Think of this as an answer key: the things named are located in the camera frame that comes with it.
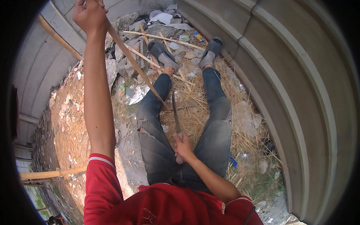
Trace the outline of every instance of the hand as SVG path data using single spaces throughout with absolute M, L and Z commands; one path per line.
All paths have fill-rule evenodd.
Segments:
M 191 141 L 189 136 L 182 132 L 183 139 L 178 134 L 174 134 L 175 138 L 175 156 L 178 154 L 184 159 L 185 162 L 188 162 L 192 158 L 196 158 L 193 152 L 193 147 L 191 146 Z
M 105 38 L 108 22 L 103 0 L 77 0 L 72 20 L 86 33 L 87 37 L 100 35 Z

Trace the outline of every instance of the ripped jeans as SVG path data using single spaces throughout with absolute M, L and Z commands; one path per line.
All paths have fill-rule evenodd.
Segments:
M 205 68 L 203 79 L 210 117 L 194 149 L 194 154 L 212 171 L 225 177 L 230 159 L 231 103 L 220 86 L 220 73 L 217 70 L 212 67 Z M 171 89 L 170 77 L 161 74 L 154 83 L 154 88 L 165 101 Z M 141 154 L 149 185 L 168 183 L 211 193 L 189 164 L 176 163 L 174 150 L 160 124 L 161 108 L 162 103 L 150 90 L 140 102 L 136 112 Z

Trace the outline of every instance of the bare forearm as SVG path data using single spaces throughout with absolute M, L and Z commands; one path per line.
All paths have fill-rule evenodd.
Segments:
M 199 175 L 208 189 L 223 203 L 228 203 L 241 196 L 237 188 L 228 180 L 214 173 L 209 167 L 201 162 L 195 155 L 187 162 Z
M 91 153 L 106 155 L 114 161 L 116 140 L 106 76 L 104 43 L 105 36 L 87 37 L 84 60 L 84 113 Z

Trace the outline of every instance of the knife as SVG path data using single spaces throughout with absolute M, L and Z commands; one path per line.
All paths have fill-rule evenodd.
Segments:
M 181 133 L 181 129 L 180 129 L 179 118 L 177 116 L 177 111 L 176 111 L 175 91 L 172 92 L 171 100 L 172 100 L 172 108 L 174 110 L 176 133 L 180 136 L 181 139 L 183 139 L 183 134 Z M 176 156 L 176 162 L 178 164 L 182 164 L 184 162 L 184 159 L 178 154 Z

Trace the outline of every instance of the red shirt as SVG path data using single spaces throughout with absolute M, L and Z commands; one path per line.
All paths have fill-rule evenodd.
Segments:
M 115 164 L 104 155 L 91 154 L 84 224 L 244 224 L 253 208 L 251 200 L 241 196 L 229 202 L 223 214 L 222 202 L 214 195 L 197 194 L 189 188 L 157 183 L 141 185 L 138 193 L 124 201 Z M 253 211 L 247 225 L 257 224 L 263 223 Z

